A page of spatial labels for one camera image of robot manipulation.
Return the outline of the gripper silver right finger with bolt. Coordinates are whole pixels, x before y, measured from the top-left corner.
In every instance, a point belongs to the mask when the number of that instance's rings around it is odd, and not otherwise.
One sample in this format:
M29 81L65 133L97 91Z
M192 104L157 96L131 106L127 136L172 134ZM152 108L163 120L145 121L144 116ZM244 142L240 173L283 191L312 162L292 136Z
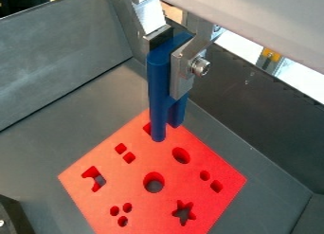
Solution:
M224 28L191 12L183 19L193 37L171 54L169 95L180 99L193 85L195 77L208 74L211 63L204 59L207 48L224 32Z

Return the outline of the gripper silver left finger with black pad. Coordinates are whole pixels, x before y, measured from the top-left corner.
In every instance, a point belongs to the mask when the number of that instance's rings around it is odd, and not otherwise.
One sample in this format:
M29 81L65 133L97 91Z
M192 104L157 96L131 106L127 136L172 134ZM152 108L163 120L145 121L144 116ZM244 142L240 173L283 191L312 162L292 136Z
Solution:
M147 54L172 37L161 0L112 0L135 58L144 63Z

